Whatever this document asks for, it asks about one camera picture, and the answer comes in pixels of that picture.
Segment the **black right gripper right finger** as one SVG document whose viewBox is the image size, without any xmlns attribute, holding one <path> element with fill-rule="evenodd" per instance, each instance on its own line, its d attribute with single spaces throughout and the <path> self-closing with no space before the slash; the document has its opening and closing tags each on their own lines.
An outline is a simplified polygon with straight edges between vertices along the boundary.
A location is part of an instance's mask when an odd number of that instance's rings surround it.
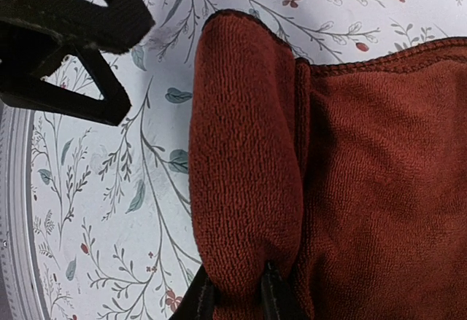
<svg viewBox="0 0 467 320">
<path fill-rule="evenodd" d="M 308 320 L 287 282 L 272 262 L 267 262 L 260 281 L 263 316 L 266 320 Z"/>
</svg>

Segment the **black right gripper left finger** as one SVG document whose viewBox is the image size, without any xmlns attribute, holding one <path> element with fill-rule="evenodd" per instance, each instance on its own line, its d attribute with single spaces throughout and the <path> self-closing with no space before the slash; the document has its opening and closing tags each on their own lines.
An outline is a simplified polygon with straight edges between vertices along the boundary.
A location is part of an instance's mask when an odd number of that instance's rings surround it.
<svg viewBox="0 0 467 320">
<path fill-rule="evenodd" d="M 171 320 L 213 320 L 216 288 L 200 267 Z"/>
</svg>

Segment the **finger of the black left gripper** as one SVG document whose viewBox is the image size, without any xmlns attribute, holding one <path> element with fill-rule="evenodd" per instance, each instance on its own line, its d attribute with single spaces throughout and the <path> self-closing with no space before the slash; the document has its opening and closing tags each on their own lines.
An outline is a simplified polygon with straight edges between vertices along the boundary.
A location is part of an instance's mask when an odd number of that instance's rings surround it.
<svg viewBox="0 0 467 320">
<path fill-rule="evenodd" d="M 50 84 L 62 58 L 79 58 L 102 98 L 95 99 Z M 1 49 L 1 100 L 8 106 L 52 112 L 105 125 L 118 126 L 131 108 L 127 92 L 98 50 L 60 46 L 49 39 L 31 45 L 18 42 Z"/>
<path fill-rule="evenodd" d="M 1 0 L 1 21 L 75 44 L 124 54 L 155 25 L 143 0 Z"/>
</svg>

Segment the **dark red towel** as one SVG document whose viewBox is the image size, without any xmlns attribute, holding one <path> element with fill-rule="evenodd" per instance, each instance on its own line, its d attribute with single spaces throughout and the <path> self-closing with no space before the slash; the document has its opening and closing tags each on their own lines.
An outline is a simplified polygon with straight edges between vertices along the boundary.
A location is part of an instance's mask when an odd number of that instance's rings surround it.
<svg viewBox="0 0 467 320">
<path fill-rule="evenodd" d="M 215 319 L 272 262 L 309 319 L 466 317 L 466 39 L 316 66 L 251 15 L 198 42 L 193 232 Z"/>
</svg>

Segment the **front aluminium rail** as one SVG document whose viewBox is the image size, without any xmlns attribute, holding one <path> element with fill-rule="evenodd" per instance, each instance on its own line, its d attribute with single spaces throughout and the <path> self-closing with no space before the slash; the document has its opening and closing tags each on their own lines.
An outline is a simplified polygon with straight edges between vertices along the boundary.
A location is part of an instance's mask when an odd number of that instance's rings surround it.
<svg viewBox="0 0 467 320">
<path fill-rule="evenodd" d="M 13 319 L 49 319 L 34 245 L 33 112 L 1 110 L 1 273 Z"/>
</svg>

